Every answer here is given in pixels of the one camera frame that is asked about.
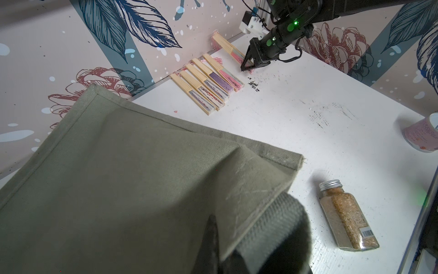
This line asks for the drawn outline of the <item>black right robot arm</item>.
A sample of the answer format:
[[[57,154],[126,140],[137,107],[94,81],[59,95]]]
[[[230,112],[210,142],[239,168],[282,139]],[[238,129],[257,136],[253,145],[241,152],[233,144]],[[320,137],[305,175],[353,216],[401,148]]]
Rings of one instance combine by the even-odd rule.
[[[300,59],[300,40],[311,37],[315,23],[406,3],[409,1],[268,1],[274,27],[261,40],[250,40],[241,71],[262,68],[272,61],[290,63]]]

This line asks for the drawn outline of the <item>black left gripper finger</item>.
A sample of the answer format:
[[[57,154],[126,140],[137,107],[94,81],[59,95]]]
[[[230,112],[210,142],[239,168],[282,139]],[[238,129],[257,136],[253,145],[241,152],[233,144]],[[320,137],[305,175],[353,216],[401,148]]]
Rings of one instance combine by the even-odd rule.
[[[219,272],[219,232],[214,215],[210,215],[203,234],[192,274],[217,274]]]

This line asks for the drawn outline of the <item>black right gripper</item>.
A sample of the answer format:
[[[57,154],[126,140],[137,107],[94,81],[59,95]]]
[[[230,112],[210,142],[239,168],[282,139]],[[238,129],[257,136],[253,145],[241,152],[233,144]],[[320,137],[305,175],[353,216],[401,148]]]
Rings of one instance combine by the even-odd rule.
[[[300,25],[299,22],[284,23],[271,29],[262,40],[252,38],[241,64],[241,71],[253,71],[270,65],[271,61],[290,63],[302,57],[300,40],[310,38],[313,33],[313,24]],[[295,49],[299,55],[289,59],[281,59],[286,48],[295,42]]]

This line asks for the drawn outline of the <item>olive green tote bag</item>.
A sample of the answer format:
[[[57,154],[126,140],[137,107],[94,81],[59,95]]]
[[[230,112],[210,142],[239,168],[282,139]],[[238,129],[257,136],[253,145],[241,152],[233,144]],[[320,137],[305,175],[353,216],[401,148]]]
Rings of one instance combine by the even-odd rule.
[[[1,188],[1,272],[191,274],[214,215],[218,274],[307,274],[302,163],[92,85]]]

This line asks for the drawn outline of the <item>purple folding fan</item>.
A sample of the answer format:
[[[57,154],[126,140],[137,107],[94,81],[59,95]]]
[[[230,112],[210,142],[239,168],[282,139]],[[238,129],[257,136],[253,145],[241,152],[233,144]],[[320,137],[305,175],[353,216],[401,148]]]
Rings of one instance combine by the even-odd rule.
[[[235,89],[231,86],[226,80],[222,79],[217,73],[215,73],[211,68],[207,65],[204,65],[202,61],[199,59],[192,59],[193,64],[195,64],[207,77],[212,80],[215,84],[219,85],[223,90],[227,93],[231,93]]]

